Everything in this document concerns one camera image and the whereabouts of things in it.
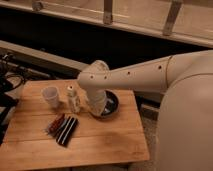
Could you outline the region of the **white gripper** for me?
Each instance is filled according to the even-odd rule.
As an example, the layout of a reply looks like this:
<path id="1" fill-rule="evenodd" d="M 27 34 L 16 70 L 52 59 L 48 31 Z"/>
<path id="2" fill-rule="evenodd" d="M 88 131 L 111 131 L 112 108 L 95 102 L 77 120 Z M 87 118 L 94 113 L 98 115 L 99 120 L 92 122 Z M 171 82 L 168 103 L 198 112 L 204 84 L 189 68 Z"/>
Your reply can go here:
<path id="1" fill-rule="evenodd" d="M 107 96 L 104 90 L 92 90 L 86 92 L 87 104 L 93 116 L 100 116 L 107 103 Z"/>

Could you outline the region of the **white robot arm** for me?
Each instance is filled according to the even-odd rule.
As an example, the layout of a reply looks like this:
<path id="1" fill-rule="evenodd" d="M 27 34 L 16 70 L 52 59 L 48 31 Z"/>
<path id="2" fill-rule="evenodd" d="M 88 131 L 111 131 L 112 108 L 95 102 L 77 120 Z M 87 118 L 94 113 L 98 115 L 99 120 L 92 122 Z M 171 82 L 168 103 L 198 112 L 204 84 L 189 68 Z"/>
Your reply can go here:
<path id="1" fill-rule="evenodd" d="M 82 70 L 91 113 L 106 108 L 106 91 L 133 90 L 160 104 L 156 171 L 213 171 L 213 50 L 110 69 L 97 60 Z"/>

